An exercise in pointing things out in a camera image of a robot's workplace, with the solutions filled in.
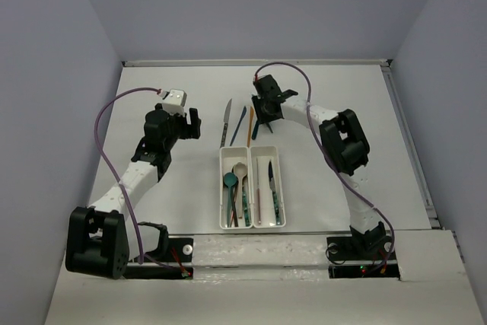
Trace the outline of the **gold spoon green handle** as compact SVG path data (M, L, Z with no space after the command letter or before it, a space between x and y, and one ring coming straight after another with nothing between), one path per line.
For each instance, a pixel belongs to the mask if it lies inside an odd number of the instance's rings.
M253 127L253 131L252 131L252 134L251 134L251 139L252 140L255 140L256 137L257 137L257 134L258 134L258 130L259 130L259 121L257 120L254 127Z

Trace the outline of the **steel knife dark handle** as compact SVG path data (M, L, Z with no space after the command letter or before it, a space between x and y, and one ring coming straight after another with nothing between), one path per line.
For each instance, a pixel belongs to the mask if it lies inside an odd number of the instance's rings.
M220 142L220 147L225 146L226 138L227 138L227 133L228 133L228 124L229 124L229 119L230 119L230 113L231 113L231 106L232 106L232 101L233 99L231 98L224 111L224 117L223 117L223 129L222 129L222 134L221 134L221 142Z

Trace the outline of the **beige plastic spoon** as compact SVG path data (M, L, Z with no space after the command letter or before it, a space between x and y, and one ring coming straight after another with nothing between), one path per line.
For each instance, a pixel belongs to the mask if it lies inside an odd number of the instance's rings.
M247 176L247 166L242 162L236 163L233 168L233 173L237 177L236 204L240 205L242 203L242 184L244 178Z

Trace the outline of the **steel knife green handle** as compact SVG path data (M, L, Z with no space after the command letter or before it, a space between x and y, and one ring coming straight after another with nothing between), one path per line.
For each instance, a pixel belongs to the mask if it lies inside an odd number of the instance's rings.
M272 204L275 213L275 225L282 226L283 225L282 208L281 208L281 203L279 201L279 197L276 189L272 159L270 159L268 163L268 177L269 177L269 188L272 194Z

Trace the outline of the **teal plastic spoon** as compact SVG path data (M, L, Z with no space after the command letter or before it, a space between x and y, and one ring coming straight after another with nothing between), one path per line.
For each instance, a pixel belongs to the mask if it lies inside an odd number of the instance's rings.
M228 172L224 175L223 182L224 182L224 185L228 189L227 226L230 227L231 223L232 223L232 212L233 212L233 202L234 202L233 189L234 189L234 186L237 184L237 177L235 176L235 174L233 172Z

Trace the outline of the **steel knife pink handle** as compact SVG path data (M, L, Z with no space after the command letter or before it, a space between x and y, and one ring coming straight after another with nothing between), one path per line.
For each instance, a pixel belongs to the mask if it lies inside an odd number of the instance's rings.
M260 226L262 224L261 207L260 207L260 189L259 189L259 158L256 158L256 207L257 207L257 222Z

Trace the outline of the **black silicone spoon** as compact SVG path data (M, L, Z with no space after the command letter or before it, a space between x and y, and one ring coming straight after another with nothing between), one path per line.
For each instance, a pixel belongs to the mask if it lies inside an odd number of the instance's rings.
M231 203L231 224L235 227L239 227L238 214L237 214L237 187L233 188L233 198Z

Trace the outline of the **silver spoon green handle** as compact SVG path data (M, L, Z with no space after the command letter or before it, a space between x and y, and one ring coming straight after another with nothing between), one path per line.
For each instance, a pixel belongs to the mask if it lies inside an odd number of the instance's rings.
M245 226L250 227L250 211L247 198L247 185L243 185L242 189L242 206L243 206L243 217L245 221Z

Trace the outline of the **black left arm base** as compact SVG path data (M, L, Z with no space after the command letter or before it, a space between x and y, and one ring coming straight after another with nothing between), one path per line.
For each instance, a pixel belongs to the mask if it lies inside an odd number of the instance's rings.
M124 279L192 279L194 239L192 237L170 236L167 226L152 222L139 222L145 256L144 264L138 264L138 257L129 259Z

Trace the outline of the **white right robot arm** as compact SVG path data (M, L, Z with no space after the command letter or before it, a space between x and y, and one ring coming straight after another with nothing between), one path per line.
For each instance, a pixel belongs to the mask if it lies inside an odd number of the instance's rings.
M370 145L358 117L350 109L337 112L313 105L297 91L283 91L271 75L254 78L252 97L260 123L285 119L306 126L312 132L326 163L340 179L349 208L350 248L354 255L367 258L387 238L377 209L361 193L356 170L366 167Z

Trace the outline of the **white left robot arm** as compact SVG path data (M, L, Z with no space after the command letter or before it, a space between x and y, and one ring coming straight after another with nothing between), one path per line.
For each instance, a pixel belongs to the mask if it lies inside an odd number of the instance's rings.
M69 217L65 268L118 279L130 260L161 260L170 249L167 226L138 221L134 208L159 183L180 139L201 135L198 110L168 113L157 104L145 116L144 135L125 173L97 201L77 207Z

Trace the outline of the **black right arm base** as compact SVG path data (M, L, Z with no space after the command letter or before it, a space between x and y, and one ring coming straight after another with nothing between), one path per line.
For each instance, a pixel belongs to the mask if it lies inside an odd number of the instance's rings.
M391 236L384 223L364 234L351 228L349 236L326 239L331 279L400 278L396 254L388 254Z

